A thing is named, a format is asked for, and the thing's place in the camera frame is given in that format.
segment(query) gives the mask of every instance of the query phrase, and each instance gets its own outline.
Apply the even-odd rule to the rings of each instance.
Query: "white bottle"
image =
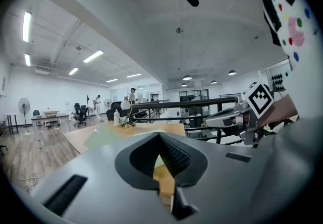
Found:
[[[120,125],[120,114],[117,109],[113,115],[114,115],[115,126],[119,126]]]

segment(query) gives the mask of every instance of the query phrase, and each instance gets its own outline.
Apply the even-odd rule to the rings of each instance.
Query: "blue dot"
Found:
[[[297,52],[294,52],[294,58],[295,58],[295,60],[296,60],[297,62],[299,61],[299,56],[298,56]]]
[[[307,18],[309,19],[309,10],[305,9],[305,15],[307,16]]]

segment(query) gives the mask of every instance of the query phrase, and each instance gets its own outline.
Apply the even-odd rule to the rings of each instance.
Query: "air conditioning unit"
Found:
[[[47,67],[44,67],[44,66],[36,65],[35,73],[48,75],[48,74],[50,74],[50,69]]]

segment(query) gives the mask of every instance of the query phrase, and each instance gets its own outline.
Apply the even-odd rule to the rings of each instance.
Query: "pink patch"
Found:
[[[296,30],[296,18],[289,18],[288,20],[288,32],[293,43],[296,46],[302,46],[304,43],[304,33]]]

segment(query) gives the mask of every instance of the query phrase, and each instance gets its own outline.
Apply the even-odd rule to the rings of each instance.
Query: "fluorescent light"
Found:
[[[229,75],[235,75],[235,74],[237,74],[236,71],[234,70],[229,71]]]
[[[78,70],[79,70],[79,68],[74,68],[74,69],[69,73],[69,75],[73,75],[73,74],[74,74],[74,73],[76,73]]]
[[[31,14],[29,12],[25,12],[24,24],[22,27],[22,40],[24,40],[25,42],[29,42],[30,20],[31,20]]]
[[[92,61],[94,58],[97,58],[98,56],[100,56],[103,53],[104,53],[103,51],[99,50],[98,52],[94,53],[93,55],[91,55],[90,57],[85,59],[84,62],[88,63],[88,62]]]
[[[113,79],[113,80],[109,80],[107,82],[113,82],[113,81],[117,81],[118,79]]]
[[[136,77],[136,76],[139,76],[139,75],[141,75],[141,73],[134,74],[134,75],[129,75],[129,76],[126,76],[126,78]]]
[[[30,55],[25,53],[26,65],[30,66]]]
[[[192,77],[189,76],[189,75],[185,75],[184,78],[183,78],[184,81],[189,81],[191,79],[192,79]]]

